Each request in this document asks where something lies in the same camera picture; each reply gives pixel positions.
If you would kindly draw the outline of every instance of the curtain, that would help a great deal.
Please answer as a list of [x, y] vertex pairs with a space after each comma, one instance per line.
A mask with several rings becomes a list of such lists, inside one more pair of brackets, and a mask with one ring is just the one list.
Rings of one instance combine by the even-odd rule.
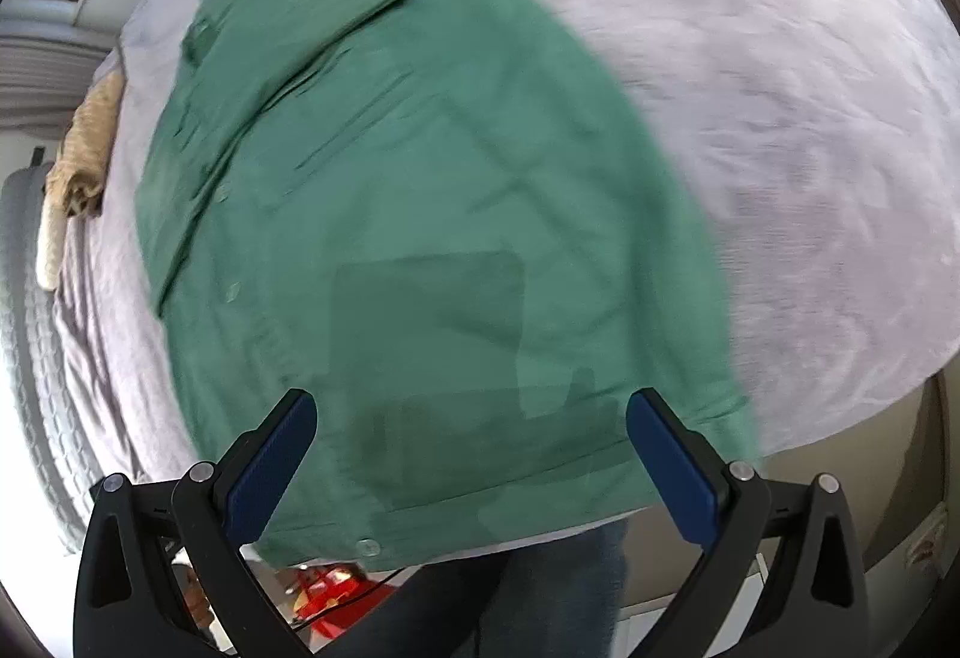
[[115, 42], [69, 25], [0, 20], [0, 130], [64, 137]]

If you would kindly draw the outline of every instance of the red object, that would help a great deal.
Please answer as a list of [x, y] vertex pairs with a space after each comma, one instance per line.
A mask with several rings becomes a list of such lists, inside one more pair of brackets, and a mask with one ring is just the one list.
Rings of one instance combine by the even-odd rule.
[[[376, 583], [371, 582], [362, 570], [344, 564], [310, 567], [300, 570], [297, 576], [301, 580], [302, 590], [294, 611], [303, 620], [376, 588]], [[317, 618], [310, 623], [310, 627], [328, 639], [336, 639], [392, 592], [394, 588], [391, 585], [381, 585], [358, 602], [338, 609], [327, 617]]]

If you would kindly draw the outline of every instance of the black cable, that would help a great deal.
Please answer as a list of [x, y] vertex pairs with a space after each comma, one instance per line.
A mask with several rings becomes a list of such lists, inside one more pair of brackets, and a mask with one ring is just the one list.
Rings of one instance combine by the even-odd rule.
[[295, 626], [290, 626], [290, 627], [293, 628], [294, 631], [303, 631], [304, 628], [309, 626], [310, 623], [315, 623], [320, 618], [325, 618], [331, 612], [336, 612], [338, 609], [343, 609], [345, 606], [349, 606], [350, 604], [356, 604], [360, 599], [366, 599], [366, 597], [368, 597], [371, 593], [373, 593], [373, 591], [379, 590], [384, 585], [386, 585], [391, 579], [397, 576], [400, 572], [405, 572], [405, 570], [406, 569], [397, 569], [395, 572], [390, 572], [389, 575], [386, 575], [385, 578], [381, 579], [378, 583], [376, 583], [376, 585], [374, 585], [373, 588], [368, 588], [363, 593], [359, 594], [358, 596], [354, 596], [352, 599], [347, 599], [345, 602], [340, 602], [339, 604], [334, 604], [333, 606], [329, 606], [328, 608], [323, 610], [323, 612], [317, 612], [311, 615], [309, 618], [306, 618], [305, 621], [301, 621], [300, 623], [297, 623]]

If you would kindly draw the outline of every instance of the white blanket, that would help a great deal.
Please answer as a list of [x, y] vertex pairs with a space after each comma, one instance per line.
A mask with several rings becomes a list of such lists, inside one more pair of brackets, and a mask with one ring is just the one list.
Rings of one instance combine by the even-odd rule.
[[[712, 219], [765, 452], [851, 426], [954, 354], [960, 37], [936, 0], [541, 1], [616, 72]], [[70, 233], [58, 297], [99, 342], [68, 354], [75, 394], [130, 439], [104, 439], [118, 467], [150, 477], [195, 452], [131, 196], [197, 5], [144, 0], [123, 31], [104, 213]]]

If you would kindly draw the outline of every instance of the mattress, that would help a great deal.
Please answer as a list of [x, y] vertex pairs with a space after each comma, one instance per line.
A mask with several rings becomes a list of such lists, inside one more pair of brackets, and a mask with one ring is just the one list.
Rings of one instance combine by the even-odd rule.
[[0, 346], [37, 480], [69, 551], [80, 551], [102, 475], [66, 389], [53, 297], [37, 285], [37, 228], [50, 164], [11, 174], [0, 191]]
[[[936, 0], [541, 1], [623, 82], [709, 216], [763, 452], [848, 428], [955, 353], [960, 37]], [[103, 215], [72, 226], [56, 298], [59, 324], [95, 342], [64, 348], [112, 423], [104, 447], [150, 479], [196, 454], [133, 190], [198, 3], [144, 0], [124, 28]]]

